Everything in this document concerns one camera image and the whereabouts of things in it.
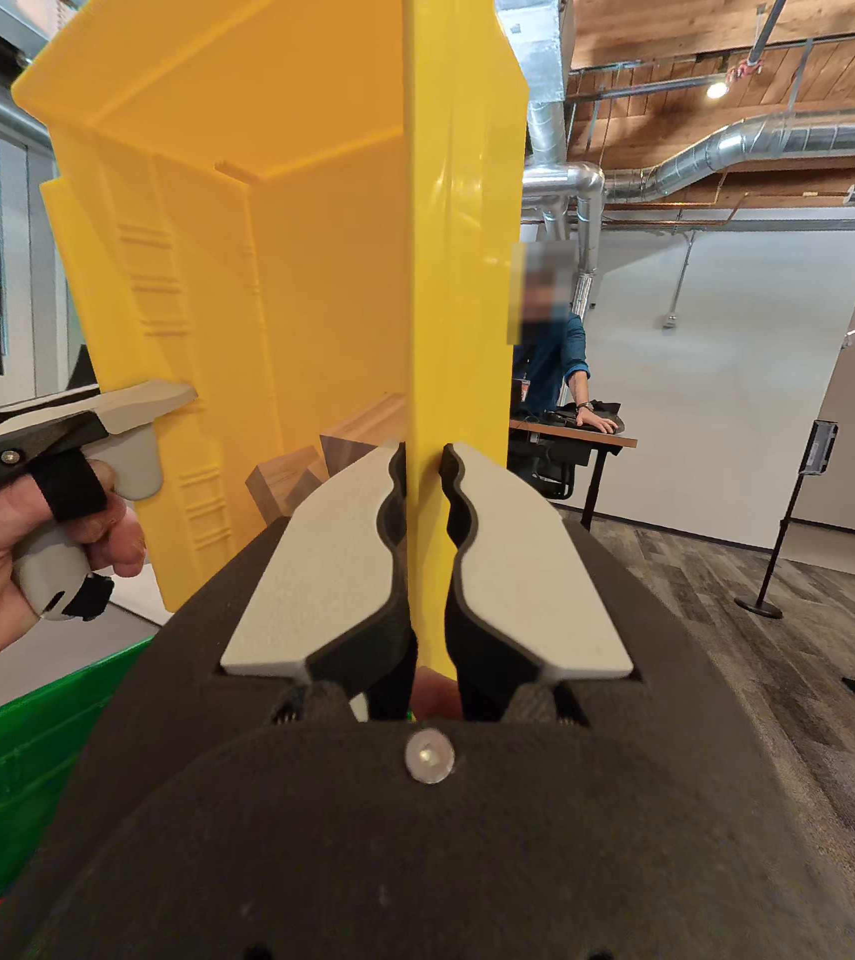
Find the green plastic box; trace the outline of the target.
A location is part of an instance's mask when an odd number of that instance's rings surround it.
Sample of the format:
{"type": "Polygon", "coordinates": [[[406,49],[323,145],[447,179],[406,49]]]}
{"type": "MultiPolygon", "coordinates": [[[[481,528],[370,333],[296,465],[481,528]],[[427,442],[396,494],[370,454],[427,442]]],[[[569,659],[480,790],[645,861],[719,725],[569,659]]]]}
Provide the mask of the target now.
{"type": "Polygon", "coordinates": [[[148,644],[0,706],[0,898],[36,850],[98,715],[148,644]]]}

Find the pile of coloured wooden cubes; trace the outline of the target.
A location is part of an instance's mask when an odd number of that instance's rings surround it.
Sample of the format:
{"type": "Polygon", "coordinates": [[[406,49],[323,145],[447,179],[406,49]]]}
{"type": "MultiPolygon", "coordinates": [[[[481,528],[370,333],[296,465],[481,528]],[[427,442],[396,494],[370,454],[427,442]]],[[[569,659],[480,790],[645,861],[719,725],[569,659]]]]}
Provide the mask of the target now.
{"type": "Polygon", "coordinates": [[[323,429],[316,444],[259,463],[246,480],[267,525],[290,517],[310,494],[376,448],[407,437],[407,399],[388,392],[323,429]]]}

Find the yellow plastic box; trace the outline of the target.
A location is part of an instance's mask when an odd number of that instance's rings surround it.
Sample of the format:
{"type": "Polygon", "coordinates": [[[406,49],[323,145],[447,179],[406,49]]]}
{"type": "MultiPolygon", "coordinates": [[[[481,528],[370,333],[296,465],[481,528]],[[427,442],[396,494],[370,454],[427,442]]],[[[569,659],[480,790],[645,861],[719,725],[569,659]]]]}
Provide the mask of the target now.
{"type": "Polygon", "coordinates": [[[103,390],[157,424],[136,506],[177,611],[266,527],[253,468],[408,395],[412,620],[448,677],[447,443],[506,458],[529,88],[494,2],[88,2],[13,84],[103,390]]]}

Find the wooden desk with black legs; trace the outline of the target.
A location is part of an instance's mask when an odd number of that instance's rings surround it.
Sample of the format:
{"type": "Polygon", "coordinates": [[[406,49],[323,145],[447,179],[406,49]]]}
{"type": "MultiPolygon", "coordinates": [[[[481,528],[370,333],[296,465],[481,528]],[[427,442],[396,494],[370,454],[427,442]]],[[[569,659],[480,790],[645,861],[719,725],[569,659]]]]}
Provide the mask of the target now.
{"type": "Polygon", "coordinates": [[[607,458],[618,456],[622,450],[635,449],[637,440],[624,435],[557,427],[531,419],[509,422],[507,466],[530,484],[533,462],[541,447],[552,449],[552,458],[556,461],[569,462],[577,468],[592,466],[580,517],[581,525],[591,530],[607,458]]]}

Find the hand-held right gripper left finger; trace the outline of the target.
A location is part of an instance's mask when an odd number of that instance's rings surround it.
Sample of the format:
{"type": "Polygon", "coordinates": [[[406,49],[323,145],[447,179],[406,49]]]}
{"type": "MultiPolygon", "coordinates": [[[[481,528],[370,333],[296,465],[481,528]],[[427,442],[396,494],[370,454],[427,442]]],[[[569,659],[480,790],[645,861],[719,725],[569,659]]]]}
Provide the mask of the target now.
{"type": "Polygon", "coordinates": [[[332,682],[369,706],[410,704],[417,639],[405,572],[406,446],[378,446],[287,523],[227,646],[230,676],[332,682]]]}

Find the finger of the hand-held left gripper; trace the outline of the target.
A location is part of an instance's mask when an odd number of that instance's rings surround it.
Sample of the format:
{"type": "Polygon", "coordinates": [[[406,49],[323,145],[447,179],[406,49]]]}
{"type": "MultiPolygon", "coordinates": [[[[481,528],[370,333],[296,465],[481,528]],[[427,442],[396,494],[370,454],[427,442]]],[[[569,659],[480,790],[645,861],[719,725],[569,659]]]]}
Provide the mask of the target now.
{"type": "Polygon", "coordinates": [[[0,439],[10,450],[16,434],[29,430],[37,435],[43,427],[93,416],[93,426],[81,438],[68,439],[67,447],[107,464],[120,497],[145,500],[159,492],[164,480],[155,422],[196,397],[190,385],[159,379],[107,392],[97,386],[73,388],[0,408],[0,439]]]}

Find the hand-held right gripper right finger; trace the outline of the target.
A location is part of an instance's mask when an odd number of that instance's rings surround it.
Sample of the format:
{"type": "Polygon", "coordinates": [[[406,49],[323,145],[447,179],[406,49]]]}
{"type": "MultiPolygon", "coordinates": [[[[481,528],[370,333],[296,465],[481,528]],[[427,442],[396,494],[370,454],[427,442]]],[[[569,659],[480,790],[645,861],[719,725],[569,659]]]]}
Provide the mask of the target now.
{"type": "Polygon", "coordinates": [[[619,681],[634,663],[554,506],[468,443],[439,467],[455,556],[445,647],[463,716],[500,721],[518,689],[619,681]]]}

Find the black sign stand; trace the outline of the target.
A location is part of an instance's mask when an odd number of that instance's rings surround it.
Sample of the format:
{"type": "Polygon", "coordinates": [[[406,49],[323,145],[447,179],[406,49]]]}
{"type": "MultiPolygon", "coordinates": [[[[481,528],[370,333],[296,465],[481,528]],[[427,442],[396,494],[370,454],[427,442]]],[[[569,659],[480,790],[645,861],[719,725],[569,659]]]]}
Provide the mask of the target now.
{"type": "Polygon", "coordinates": [[[781,518],[779,531],[774,541],[770,557],[764,572],[763,579],[754,597],[736,597],[736,606],[746,612],[767,619],[782,619],[784,614],[779,606],[768,600],[768,593],[773,574],[780,557],[784,540],[791,526],[794,507],[801,493],[804,480],[809,476],[825,474],[830,462],[832,449],[839,433],[839,425],[834,421],[817,419],[810,428],[804,454],[802,456],[796,480],[788,499],[784,515],[781,518]]]}

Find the silver round ventilation duct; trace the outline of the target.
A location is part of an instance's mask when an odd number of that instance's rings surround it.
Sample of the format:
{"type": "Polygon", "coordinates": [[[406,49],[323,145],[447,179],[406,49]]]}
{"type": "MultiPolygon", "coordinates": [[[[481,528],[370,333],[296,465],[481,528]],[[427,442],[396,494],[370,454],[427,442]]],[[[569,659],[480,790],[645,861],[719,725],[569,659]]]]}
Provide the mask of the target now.
{"type": "Polygon", "coordinates": [[[652,203],[744,162],[805,158],[855,158],[855,108],[742,119],[647,167],[605,172],[574,161],[529,166],[521,206],[541,213],[553,239],[568,239],[567,212],[575,201],[577,266],[570,306],[583,318],[599,268],[606,204],[652,203]]]}

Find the silver rectangular ventilation duct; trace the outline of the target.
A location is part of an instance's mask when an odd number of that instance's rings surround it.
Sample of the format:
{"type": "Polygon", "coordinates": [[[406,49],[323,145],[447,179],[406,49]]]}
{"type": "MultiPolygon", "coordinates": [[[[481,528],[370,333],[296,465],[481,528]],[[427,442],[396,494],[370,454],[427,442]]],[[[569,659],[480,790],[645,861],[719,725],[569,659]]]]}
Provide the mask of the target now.
{"type": "Polygon", "coordinates": [[[563,102],[578,36],[574,1],[495,1],[528,85],[529,101],[563,102]]]}

